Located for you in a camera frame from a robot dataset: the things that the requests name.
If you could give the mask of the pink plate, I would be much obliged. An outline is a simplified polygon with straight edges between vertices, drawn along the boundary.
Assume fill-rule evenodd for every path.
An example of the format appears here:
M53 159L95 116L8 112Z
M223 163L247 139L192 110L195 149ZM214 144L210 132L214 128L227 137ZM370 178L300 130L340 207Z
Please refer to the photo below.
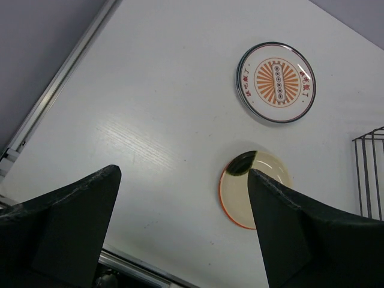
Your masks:
M279 183L292 187L292 177L284 163L265 151L247 151L231 160L221 173L218 195L226 216L239 227L255 230L248 195L248 173L260 170Z

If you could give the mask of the orange plate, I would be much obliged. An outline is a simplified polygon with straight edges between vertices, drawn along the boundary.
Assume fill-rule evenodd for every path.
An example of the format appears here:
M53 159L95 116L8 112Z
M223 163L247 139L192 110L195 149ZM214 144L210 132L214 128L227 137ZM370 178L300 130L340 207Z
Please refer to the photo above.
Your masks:
M222 171L218 182L218 198L227 218L237 226L255 230L248 194L248 171L241 175L228 172L229 164Z

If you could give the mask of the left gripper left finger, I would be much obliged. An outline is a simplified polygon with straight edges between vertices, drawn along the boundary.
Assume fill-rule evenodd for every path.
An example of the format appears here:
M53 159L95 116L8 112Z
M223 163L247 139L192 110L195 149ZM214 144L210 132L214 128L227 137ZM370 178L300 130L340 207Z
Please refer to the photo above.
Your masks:
M120 183L108 165L1 209L1 287L91 287Z

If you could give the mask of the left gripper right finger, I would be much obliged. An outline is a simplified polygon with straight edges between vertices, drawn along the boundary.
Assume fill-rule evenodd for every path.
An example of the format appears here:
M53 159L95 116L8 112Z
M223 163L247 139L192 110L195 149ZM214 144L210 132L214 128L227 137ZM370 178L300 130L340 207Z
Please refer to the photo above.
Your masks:
M382 287L383 222L314 200L259 170L248 174L270 287Z

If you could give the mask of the white plate green rim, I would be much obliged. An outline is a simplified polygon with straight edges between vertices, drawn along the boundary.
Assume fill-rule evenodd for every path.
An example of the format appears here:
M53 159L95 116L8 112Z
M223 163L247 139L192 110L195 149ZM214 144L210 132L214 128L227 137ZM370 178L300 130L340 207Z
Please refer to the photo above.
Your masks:
M236 91L237 91L237 94L238 94L238 97L239 97L241 103L248 110L248 112L250 112L250 114L253 115L254 117L258 117L262 120L265 120L264 117L256 109L251 107L251 105L246 100L245 95L244 95L242 88L241 88L241 75L242 75L242 68L244 66L244 63L245 63L246 59L248 58L248 56L251 53L253 53L255 50L259 49L263 44L264 43L259 43L255 46L252 46L242 55L241 59L239 60L239 63L237 64L237 67L236 67L235 88L236 88Z

